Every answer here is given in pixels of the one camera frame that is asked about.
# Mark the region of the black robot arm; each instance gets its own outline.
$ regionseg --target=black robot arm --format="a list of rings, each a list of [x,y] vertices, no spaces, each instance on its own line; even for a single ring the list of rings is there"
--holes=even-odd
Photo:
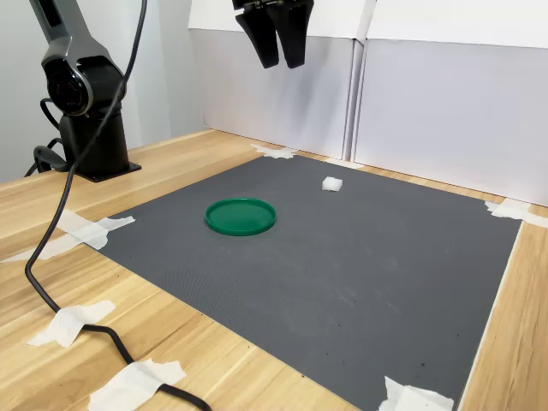
[[[66,164],[49,148],[34,151],[39,170],[65,171],[84,151],[122,81],[109,52],[87,29],[76,0],[30,0],[49,47],[42,60],[48,93],[63,112],[59,132]],[[125,88],[119,100],[125,95]],[[101,182],[140,168],[128,160],[122,105],[78,167],[78,174]]]

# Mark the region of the small white block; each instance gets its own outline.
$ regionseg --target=small white block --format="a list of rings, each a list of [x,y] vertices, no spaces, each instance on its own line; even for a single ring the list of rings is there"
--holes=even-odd
[[[326,177],[322,183],[322,190],[324,191],[339,191],[343,186],[343,180],[338,178]]]

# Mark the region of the table surface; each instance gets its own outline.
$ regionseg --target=table surface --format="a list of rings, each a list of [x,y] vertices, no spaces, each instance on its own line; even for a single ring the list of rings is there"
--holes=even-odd
[[[256,141],[208,130],[132,150],[131,161],[143,170],[100,184],[76,177],[67,207],[98,221],[261,156],[250,143]],[[360,170],[482,200],[503,200],[373,167]],[[0,185],[0,260],[36,246],[57,207],[65,177],[49,172]],[[547,208],[531,208],[548,217]],[[521,225],[463,410],[548,409],[546,233],[528,223]],[[62,234],[57,229],[53,238]],[[49,324],[53,312],[28,283],[24,265],[0,264],[0,409],[86,409],[89,395],[125,363],[109,337],[94,333],[81,333],[68,349],[55,343],[27,346],[26,341]],[[180,361],[187,376],[177,386],[205,399],[213,409],[354,409],[87,246],[39,260],[34,273],[61,307],[113,301],[116,310],[100,324],[114,328],[136,360]],[[192,407],[157,393],[142,409]]]

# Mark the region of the white object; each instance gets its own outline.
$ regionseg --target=white object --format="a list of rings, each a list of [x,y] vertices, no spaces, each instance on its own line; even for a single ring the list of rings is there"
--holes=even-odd
[[[451,411],[453,400],[438,393],[409,385],[403,386],[388,377],[384,378],[387,399],[378,411]]]
[[[122,369],[103,388],[90,395],[90,411],[130,411],[152,398],[160,385],[185,378],[179,361],[156,364],[134,362]]]
[[[546,21],[542,0],[378,2],[353,160],[548,205]]]
[[[338,178],[326,177],[322,182],[322,190],[324,191],[339,191],[343,186],[343,180]]]
[[[295,156],[295,153],[299,151],[295,148],[289,148],[289,147],[275,149],[275,148],[266,148],[263,146],[258,146],[256,144],[252,144],[251,146],[255,147],[257,149],[257,152],[263,152],[264,153],[263,157],[272,157],[272,158],[286,158],[286,159],[293,158]]]
[[[375,0],[317,1],[304,66],[264,69],[230,1],[193,0],[189,28],[209,128],[349,158]]]
[[[107,234],[113,229],[120,229],[121,227],[133,223],[135,219],[133,217],[125,217],[119,219],[103,218],[96,223],[87,221],[85,218],[70,211],[63,210],[63,214],[59,219],[57,227],[62,229],[67,234],[62,235],[55,240],[48,241],[44,250],[39,255],[39,259],[50,259],[61,253],[65,253],[68,250],[85,242],[90,247],[100,250],[108,242]],[[1,261],[2,263],[11,263],[14,261],[22,261],[30,259],[33,255],[35,248],[26,250],[23,253],[19,253]]]
[[[74,342],[85,324],[96,324],[114,310],[111,301],[101,301],[92,306],[74,306],[61,308],[44,331],[39,332],[27,342],[28,345],[40,346],[57,341],[68,348]]]
[[[494,217],[507,217],[513,218],[514,220],[523,220],[526,223],[548,229],[548,218],[537,216],[536,214],[529,212],[529,207],[531,205],[528,203],[506,199],[501,204],[486,201],[485,205]]]

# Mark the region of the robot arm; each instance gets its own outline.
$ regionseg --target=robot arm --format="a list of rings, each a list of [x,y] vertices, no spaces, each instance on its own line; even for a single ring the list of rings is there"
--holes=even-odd
[[[76,0],[30,0],[49,47],[42,60],[48,93],[63,112],[59,131],[66,161],[48,147],[34,151],[40,171],[67,170],[92,140],[106,109],[116,98],[122,72],[87,29]],[[307,27],[313,0],[232,0],[243,9],[236,20],[251,39],[265,68],[278,64],[277,35],[288,66],[305,62]],[[139,170],[128,160],[118,103],[102,134],[79,163],[77,173],[93,182]]]
[[[87,29],[76,0],[30,0],[49,48],[42,60],[48,93],[70,116],[108,106],[122,72]]]

